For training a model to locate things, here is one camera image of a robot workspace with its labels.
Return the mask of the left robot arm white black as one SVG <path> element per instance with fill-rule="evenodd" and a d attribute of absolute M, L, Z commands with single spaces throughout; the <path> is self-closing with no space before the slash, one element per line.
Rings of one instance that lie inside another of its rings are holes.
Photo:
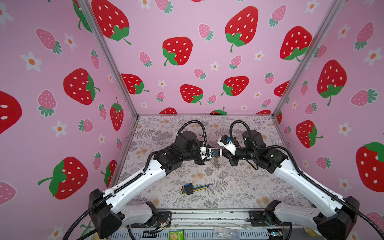
<path fill-rule="evenodd" d="M 195 133 L 186 131 L 184 124 L 179 129 L 174 143 L 152 152 L 143 169 L 120 184 L 104 192 L 96 189 L 90 194 L 89 209 L 86 210 L 67 230 L 64 239 L 69 239 L 75 227 L 86 217 L 90 216 L 94 230 L 82 236 L 84 240 L 92 234 L 98 234 L 101 239 L 115 233 L 129 215 L 124 213 L 124 207 L 142 190 L 181 167 L 185 161 L 193 161 L 196 165 L 204 165 L 212 158 L 220 157 L 222 151 L 209 147 L 207 135 L 199 141 Z"/>

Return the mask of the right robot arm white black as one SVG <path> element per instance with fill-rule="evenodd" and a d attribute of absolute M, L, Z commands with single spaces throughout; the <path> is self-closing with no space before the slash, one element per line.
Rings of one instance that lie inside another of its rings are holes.
<path fill-rule="evenodd" d="M 231 165 L 238 161 L 252 161 L 252 166 L 262 168 L 284 180 L 305 196 L 314 208 L 291 207 L 281 201 L 272 201 L 265 208 L 265 221 L 274 226 L 279 222 L 298 224 L 316 230 L 327 240 L 345 240 L 348 238 L 357 219 L 366 221 L 379 235 L 384 236 L 383 230 L 366 215 L 360 212 L 360 203 L 355 198 L 343 197 L 316 181 L 302 171 L 290 151 L 284 147 L 266 146 L 261 134 L 251 130 L 243 121 L 235 124 L 246 128 L 243 134 L 244 147 L 241 147 L 233 134 L 224 135 L 218 140 L 223 149 L 223 156 L 230 160 Z"/>

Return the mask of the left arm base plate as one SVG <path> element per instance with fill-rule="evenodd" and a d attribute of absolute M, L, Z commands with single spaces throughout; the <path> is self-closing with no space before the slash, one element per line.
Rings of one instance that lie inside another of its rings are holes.
<path fill-rule="evenodd" d="M 160 225 L 166 224 L 165 227 L 171 226 L 172 212 L 160 211 L 153 215 L 146 223 L 131 224 L 132 228 L 158 228 Z"/>

